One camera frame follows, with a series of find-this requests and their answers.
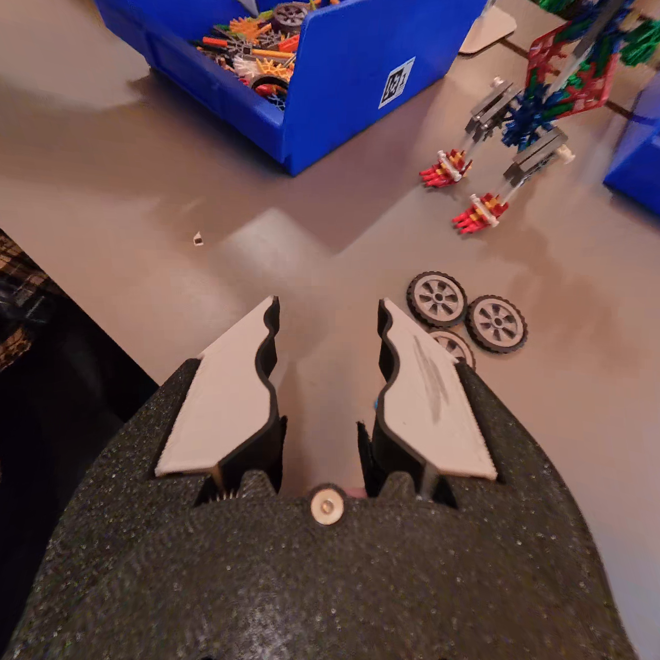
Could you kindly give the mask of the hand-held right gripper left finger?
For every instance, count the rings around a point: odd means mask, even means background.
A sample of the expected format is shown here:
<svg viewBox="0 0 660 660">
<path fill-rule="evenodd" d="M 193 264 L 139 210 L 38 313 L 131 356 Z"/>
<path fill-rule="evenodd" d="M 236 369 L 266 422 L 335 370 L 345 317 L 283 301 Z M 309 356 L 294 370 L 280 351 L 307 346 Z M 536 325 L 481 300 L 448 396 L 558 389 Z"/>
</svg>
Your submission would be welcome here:
<svg viewBox="0 0 660 660">
<path fill-rule="evenodd" d="M 260 471 L 280 492 L 286 418 L 270 381 L 279 327 L 279 299 L 268 296 L 199 354 L 156 478 L 202 474 L 225 494 L 238 492 L 247 472 Z"/>
</svg>

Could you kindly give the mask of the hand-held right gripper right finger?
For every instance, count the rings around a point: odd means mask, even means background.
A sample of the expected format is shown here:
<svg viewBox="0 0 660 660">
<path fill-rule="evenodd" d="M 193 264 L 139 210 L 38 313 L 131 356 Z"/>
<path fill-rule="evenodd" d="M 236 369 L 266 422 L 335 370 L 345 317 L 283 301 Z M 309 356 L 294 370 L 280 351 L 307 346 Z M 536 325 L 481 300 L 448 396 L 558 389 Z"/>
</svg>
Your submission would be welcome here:
<svg viewBox="0 0 660 660">
<path fill-rule="evenodd" d="M 359 426 L 367 496 L 393 473 L 408 474 L 414 492 L 436 499 L 450 477 L 497 482 L 496 464 L 450 353 L 383 298 L 377 308 L 378 365 L 384 386 L 375 401 L 372 433 Z"/>
</svg>

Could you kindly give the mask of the grey toy wheel black tyre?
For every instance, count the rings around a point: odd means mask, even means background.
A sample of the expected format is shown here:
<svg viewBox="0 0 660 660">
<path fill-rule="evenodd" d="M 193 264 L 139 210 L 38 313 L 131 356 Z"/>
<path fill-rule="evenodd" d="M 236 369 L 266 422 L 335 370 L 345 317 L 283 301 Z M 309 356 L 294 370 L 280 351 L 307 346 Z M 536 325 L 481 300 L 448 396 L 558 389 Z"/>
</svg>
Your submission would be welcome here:
<svg viewBox="0 0 660 660">
<path fill-rule="evenodd" d="M 520 310 L 512 302 L 495 295 L 474 299 L 466 309 L 465 325 L 480 348 L 496 354 L 520 350 L 529 337 Z"/>
<path fill-rule="evenodd" d="M 449 329 L 434 329 L 428 335 L 450 353 L 456 363 L 464 363 L 472 370 L 475 369 L 476 359 L 474 353 L 461 335 Z"/>
<path fill-rule="evenodd" d="M 408 284 L 406 300 L 408 309 L 419 322 L 439 329 L 462 323 L 468 307 L 462 285 L 440 271 L 415 276 Z"/>
</svg>

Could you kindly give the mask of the person's plaid shirt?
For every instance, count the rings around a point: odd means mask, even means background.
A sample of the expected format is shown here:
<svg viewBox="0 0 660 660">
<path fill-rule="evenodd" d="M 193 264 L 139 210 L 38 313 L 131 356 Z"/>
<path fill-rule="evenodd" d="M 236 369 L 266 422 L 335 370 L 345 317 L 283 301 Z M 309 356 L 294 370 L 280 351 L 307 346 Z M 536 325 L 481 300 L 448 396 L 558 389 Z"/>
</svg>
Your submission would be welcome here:
<svg viewBox="0 0 660 660">
<path fill-rule="evenodd" d="M 49 275 L 1 232 L 1 371 L 32 348 L 65 297 Z"/>
</svg>

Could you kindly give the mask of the colourful construction toy figure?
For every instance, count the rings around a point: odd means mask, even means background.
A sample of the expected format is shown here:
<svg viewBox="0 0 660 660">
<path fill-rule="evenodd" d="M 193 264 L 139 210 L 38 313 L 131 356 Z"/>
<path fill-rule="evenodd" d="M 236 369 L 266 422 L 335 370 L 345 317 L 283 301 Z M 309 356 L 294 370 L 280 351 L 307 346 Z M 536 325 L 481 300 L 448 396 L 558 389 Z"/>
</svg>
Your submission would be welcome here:
<svg viewBox="0 0 660 660">
<path fill-rule="evenodd" d="M 644 18 L 636 1 L 549 1 L 558 11 L 572 4 L 571 20 L 537 37 L 527 52 L 525 84 L 495 78 L 491 92 L 471 110 L 459 148 L 439 150 L 419 175 L 427 188 L 455 186 L 466 178 L 477 148 L 501 132 L 516 157 L 495 193 L 472 194 L 468 208 L 452 219 L 459 234 L 499 225 L 516 191 L 555 161 L 573 152 L 557 122 L 603 107 L 619 65 L 647 63 L 659 48 L 659 19 Z"/>
</svg>

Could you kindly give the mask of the plain blue plastic bin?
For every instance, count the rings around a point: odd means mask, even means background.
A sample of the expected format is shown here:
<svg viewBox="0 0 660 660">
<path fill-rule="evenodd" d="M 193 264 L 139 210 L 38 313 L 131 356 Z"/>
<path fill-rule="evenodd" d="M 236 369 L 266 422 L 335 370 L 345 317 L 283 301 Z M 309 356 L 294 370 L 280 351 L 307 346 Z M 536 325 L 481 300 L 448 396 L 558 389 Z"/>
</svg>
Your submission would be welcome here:
<svg viewBox="0 0 660 660">
<path fill-rule="evenodd" d="M 659 73 L 640 92 L 603 185 L 659 216 Z"/>
</svg>

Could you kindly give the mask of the blue plastic bin white tag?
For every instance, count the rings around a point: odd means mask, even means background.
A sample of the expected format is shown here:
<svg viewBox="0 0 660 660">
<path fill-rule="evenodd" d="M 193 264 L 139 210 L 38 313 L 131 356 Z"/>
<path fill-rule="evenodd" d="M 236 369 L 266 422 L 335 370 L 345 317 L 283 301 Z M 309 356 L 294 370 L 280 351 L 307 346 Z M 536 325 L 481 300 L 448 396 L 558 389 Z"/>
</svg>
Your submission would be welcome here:
<svg viewBox="0 0 660 660">
<path fill-rule="evenodd" d="M 239 1 L 97 1 L 105 26 L 295 176 L 442 78 L 485 1 L 340 1 L 301 26 L 284 110 L 191 44 Z"/>
</svg>

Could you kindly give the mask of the pile of colourful construction pieces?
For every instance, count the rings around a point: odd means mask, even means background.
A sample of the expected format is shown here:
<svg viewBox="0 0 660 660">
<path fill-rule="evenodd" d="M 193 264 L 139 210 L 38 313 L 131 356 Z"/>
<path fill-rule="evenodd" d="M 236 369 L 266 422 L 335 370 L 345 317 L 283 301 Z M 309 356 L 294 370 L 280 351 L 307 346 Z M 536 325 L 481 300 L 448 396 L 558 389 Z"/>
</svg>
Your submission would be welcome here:
<svg viewBox="0 0 660 660">
<path fill-rule="evenodd" d="M 260 9 L 258 1 L 240 3 L 248 15 L 214 24 L 210 33 L 189 44 L 284 112 L 305 19 L 341 2 L 281 1 L 270 9 Z"/>
</svg>

